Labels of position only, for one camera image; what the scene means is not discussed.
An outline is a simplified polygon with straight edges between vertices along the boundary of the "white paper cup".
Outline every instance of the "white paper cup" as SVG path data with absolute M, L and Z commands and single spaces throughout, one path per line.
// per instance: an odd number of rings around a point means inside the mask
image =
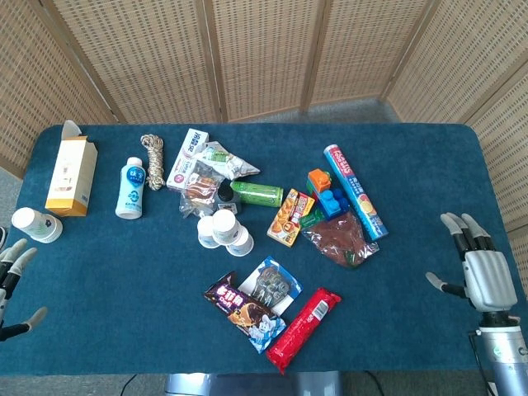
M 227 209 L 218 210 L 213 214 L 213 239 L 220 245 L 234 243 L 240 233 L 240 223 L 233 212 Z
M 233 256 L 242 257 L 253 249 L 253 237 L 243 225 L 240 226 L 240 237 L 232 244 L 226 246 L 228 252 Z
M 63 232 L 63 224 L 59 219 L 32 208 L 17 210 L 11 217 L 11 223 L 35 241 L 42 243 L 52 243 Z
M 198 242 L 207 249 L 217 248 L 219 243 L 213 239 L 213 216 L 202 217 L 198 221 Z

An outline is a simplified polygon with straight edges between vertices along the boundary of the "rope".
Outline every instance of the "rope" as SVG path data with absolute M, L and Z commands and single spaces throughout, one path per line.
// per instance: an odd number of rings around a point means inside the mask
M 148 186 L 151 190 L 159 190 L 165 186 L 163 180 L 163 140 L 155 134 L 144 134 L 141 136 L 141 144 L 148 151 Z

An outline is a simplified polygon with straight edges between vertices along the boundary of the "blue tablecloth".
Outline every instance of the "blue tablecloth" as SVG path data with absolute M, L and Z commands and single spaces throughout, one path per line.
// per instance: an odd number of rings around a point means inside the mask
M 168 174 L 188 128 L 210 133 L 262 170 L 251 182 L 304 189 L 307 173 L 329 170 L 323 149 L 338 144 L 369 194 L 389 236 L 358 270 L 329 261 L 299 236 L 287 248 L 266 236 L 277 209 L 245 205 L 239 220 L 255 240 L 242 258 L 207 250 L 197 218 L 182 219 L 179 194 L 144 190 L 144 216 L 114 214 L 120 169 L 130 156 L 148 161 L 142 134 L 165 141 Z M 40 136 L 17 206 L 44 211 L 60 126 Z M 526 302 L 492 185 L 474 132 L 462 125 L 90 125 L 99 151 L 86 218 L 66 218 L 64 233 L 27 267 L 7 324 L 41 305 L 34 332 L 0 345 L 2 374 L 275 372 L 202 292 L 228 271 L 242 281 L 272 255 L 303 284 L 286 310 L 291 321 L 319 287 L 343 298 L 290 366 L 291 371 L 474 368 L 466 333 L 479 315 L 433 289 L 434 271 L 461 283 L 462 269 L 440 213 L 468 212 L 494 237 Z M 23 236 L 12 228 L 8 243 Z

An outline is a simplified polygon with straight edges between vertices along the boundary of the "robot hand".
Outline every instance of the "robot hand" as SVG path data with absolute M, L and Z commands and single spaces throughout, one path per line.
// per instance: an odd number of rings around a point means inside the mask
M 464 271 L 464 287 L 446 283 L 432 272 L 426 278 L 440 291 L 469 299 L 479 312 L 508 311 L 517 297 L 506 258 L 495 250 L 489 234 L 470 215 L 461 217 L 446 213 L 440 219 L 455 240 Z
M 12 297 L 14 289 L 26 268 L 27 263 L 35 256 L 36 248 L 33 247 L 26 252 L 27 240 L 21 239 L 12 247 L 8 247 L 0 253 L 0 342 L 15 337 L 24 332 L 30 332 L 46 316 L 48 309 L 42 307 L 25 322 L 13 326 L 4 327 L 3 317 L 7 304 Z

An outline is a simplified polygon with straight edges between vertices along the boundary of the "red plastic wrapper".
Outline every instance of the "red plastic wrapper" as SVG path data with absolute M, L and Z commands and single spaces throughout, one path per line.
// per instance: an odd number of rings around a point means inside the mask
M 286 329 L 279 341 L 266 352 L 267 358 L 276 365 L 282 374 L 291 360 L 308 341 L 315 328 L 321 323 L 324 315 L 341 301 L 341 297 L 320 287 L 308 303 L 301 309 L 297 318 Z

